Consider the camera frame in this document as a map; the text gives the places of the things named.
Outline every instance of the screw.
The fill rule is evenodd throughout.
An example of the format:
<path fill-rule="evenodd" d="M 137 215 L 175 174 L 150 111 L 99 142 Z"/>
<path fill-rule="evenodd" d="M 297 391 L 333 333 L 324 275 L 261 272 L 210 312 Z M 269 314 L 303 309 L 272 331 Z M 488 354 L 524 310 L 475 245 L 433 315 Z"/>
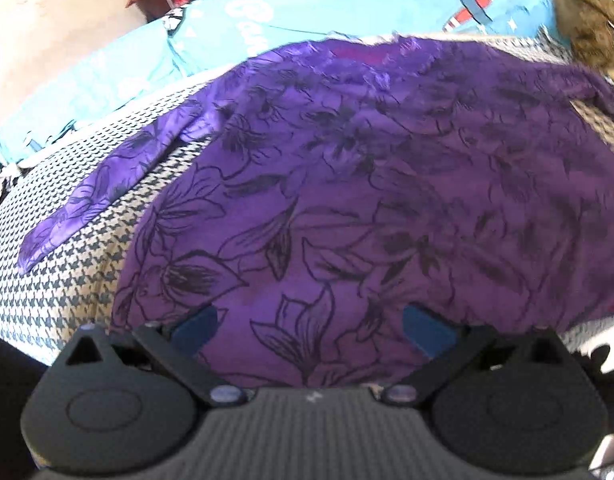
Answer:
<path fill-rule="evenodd" d="M 212 389 L 209 396 L 218 404 L 235 404 L 244 398 L 244 392 L 237 386 L 223 384 Z"/>
<path fill-rule="evenodd" d="M 418 397 L 418 392 L 409 384 L 396 384 L 386 391 L 386 399 L 394 404 L 409 404 Z"/>

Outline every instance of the light blue fabric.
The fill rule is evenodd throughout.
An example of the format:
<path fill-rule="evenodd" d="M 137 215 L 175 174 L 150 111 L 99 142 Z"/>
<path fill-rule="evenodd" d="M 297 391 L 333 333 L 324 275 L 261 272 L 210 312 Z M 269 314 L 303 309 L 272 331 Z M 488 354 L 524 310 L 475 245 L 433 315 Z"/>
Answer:
<path fill-rule="evenodd" d="M 461 0 L 197 0 L 170 41 L 180 64 L 197 73 L 332 31 L 437 32 L 464 7 Z M 534 37 L 541 25 L 555 31 L 551 0 L 493 0 L 484 12 L 488 34 Z M 482 30 L 470 19 L 455 32 Z"/>
<path fill-rule="evenodd" d="M 241 62 L 283 44 L 436 32 L 465 8 L 461 0 L 197 0 L 171 36 L 161 20 L 114 41 L 40 88 L 0 129 L 1 152 L 18 162 L 79 123 L 98 120 L 185 76 Z M 493 0 L 488 34 L 555 34 L 551 0 Z M 474 19 L 455 32 L 482 33 Z"/>
<path fill-rule="evenodd" d="M 73 129 L 181 78 L 160 21 L 99 50 L 39 88 L 0 128 L 1 152 L 18 162 Z"/>

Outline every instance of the brown furry object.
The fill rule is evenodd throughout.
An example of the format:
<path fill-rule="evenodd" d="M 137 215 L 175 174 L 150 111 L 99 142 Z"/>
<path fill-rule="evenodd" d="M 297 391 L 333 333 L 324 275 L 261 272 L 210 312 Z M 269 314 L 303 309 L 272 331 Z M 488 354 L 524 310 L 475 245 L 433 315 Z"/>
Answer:
<path fill-rule="evenodd" d="M 554 0 L 554 6 L 575 60 L 606 73 L 614 69 L 614 0 Z"/>

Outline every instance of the purple floral fabric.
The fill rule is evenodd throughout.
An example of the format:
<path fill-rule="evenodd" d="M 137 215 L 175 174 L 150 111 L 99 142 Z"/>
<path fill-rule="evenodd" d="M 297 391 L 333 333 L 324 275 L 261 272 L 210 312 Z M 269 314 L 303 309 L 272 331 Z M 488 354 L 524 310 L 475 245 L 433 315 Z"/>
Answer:
<path fill-rule="evenodd" d="M 577 66 L 478 43 L 289 45 L 218 78 L 114 150 L 30 232 L 27 272 L 149 171 L 213 140 L 143 216 L 113 327 L 213 304 L 199 361 L 235 384 L 395 381 L 422 303 L 503 332 L 564 331 L 614 303 L 614 154 L 571 99 Z"/>

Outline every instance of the ribbed black surface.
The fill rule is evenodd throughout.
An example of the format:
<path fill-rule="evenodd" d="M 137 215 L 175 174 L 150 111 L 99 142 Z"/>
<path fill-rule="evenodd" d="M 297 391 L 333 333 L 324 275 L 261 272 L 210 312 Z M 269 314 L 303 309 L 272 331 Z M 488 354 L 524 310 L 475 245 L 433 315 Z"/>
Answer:
<path fill-rule="evenodd" d="M 36 480 L 64 478 L 45 471 Z M 415 410 L 383 406 L 360 388 L 261 390 L 246 406 L 210 413 L 176 456 L 124 476 L 127 480 L 496 478 L 503 477 L 466 465 L 446 452 Z M 577 470 L 551 478 L 593 477 Z"/>

